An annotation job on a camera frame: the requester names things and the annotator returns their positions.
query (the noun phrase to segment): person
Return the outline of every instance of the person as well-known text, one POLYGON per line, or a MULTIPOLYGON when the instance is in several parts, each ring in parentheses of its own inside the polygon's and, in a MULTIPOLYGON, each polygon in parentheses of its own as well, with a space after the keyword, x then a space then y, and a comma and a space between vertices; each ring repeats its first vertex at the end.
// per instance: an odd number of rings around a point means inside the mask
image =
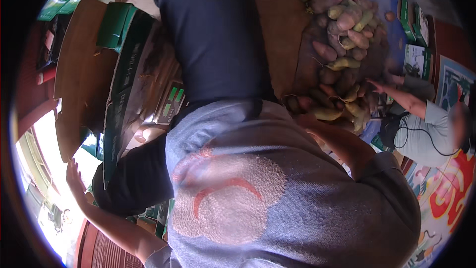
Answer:
POLYGON ((391 116, 382 122, 379 131, 382 143, 418 164, 445 164, 468 141, 470 120, 465 115, 465 105, 456 104, 449 114, 432 103, 435 90, 430 82, 409 75, 386 76, 408 92, 368 80, 375 86, 374 92, 386 93, 395 100, 389 110, 391 116))
MULTIPOLYGON (((165 164, 148 175, 170 176, 168 242, 134 235, 139 227, 101 203, 85 205, 83 188, 69 179, 91 223, 146 267, 402 266, 417 247, 421 217, 396 159, 311 115, 294 121, 278 104, 255 0, 155 2, 190 102, 165 137, 165 164), (305 129, 349 165, 352 178, 305 129)), ((164 147, 154 149, 162 155, 164 147)))

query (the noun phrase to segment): electrical cable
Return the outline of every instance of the electrical cable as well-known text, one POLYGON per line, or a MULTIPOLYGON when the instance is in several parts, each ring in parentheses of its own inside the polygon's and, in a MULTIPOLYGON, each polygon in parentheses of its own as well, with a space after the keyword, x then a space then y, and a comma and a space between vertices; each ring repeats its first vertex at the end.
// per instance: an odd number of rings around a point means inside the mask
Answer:
POLYGON ((422 129, 422 128, 408 128, 408 124, 407 124, 407 122, 405 121, 405 119, 403 119, 403 118, 400 118, 400 119, 405 123, 406 127, 399 127, 396 131, 398 132, 401 128, 406 128, 406 129, 407 129, 407 138, 405 139, 405 143, 403 143, 403 145, 402 145, 401 147, 397 147, 397 146, 395 145, 395 139, 394 139, 393 144, 394 144, 395 148, 400 149, 400 148, 403 148, 403 146, 405 146, 405 145, 407 144, 407 141, 408 141, 408 131, 409 131, 409 130, 414 130, 414 131, 421 130, 421 131, 424 131, 424 132, 430 137, 431 144, 433 145, 433 148, 435 148, 435 150, 436 150, 440 155, 442 155, 442 156, 444 156, 444 157, 450 157, 450 156, 452 156, 452 155, 455 155, 455 154, 459 151, 459 149, 458 149, 458 150, 456 150, 456 151, 455 151, 454 153, 452 153, 452 154, 443 154, 443 153, 441 153, 441 152, 437 149, 437 147, 435 146, 435 143, 433 143, 433 139, 432 139, 430 133, 428 133, 428 131, 426 131, 425 129, 422 129))

